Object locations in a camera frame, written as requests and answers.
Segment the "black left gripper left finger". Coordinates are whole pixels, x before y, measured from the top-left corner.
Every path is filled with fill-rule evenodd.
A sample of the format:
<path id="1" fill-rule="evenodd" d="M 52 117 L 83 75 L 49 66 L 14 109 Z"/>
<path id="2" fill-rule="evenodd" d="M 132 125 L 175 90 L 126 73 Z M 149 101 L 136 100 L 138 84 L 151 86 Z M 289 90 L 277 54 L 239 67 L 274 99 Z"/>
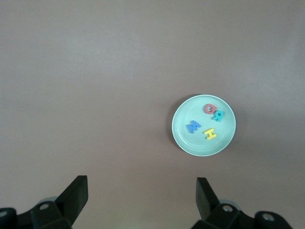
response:
<path id="1" fill-rule="evenodd" d="M 87 176 L 77 176 L 55 201 L 42 202 L 30 211 L 33 227 L 71 229 L 87 201 Z"/>

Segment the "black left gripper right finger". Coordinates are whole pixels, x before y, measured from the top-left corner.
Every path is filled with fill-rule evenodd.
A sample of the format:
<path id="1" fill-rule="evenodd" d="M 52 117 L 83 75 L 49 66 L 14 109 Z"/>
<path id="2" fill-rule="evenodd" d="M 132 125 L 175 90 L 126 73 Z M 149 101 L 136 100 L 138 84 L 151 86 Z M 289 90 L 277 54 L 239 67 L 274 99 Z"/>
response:
<path id="1" fill-rule="evenodd" d="M 208 180 L 204 177 L 196 181 L 196 204 L 201 219 L 193 229 L 236 229 L 239 210 L 231 204 L 221 203 Z"/>

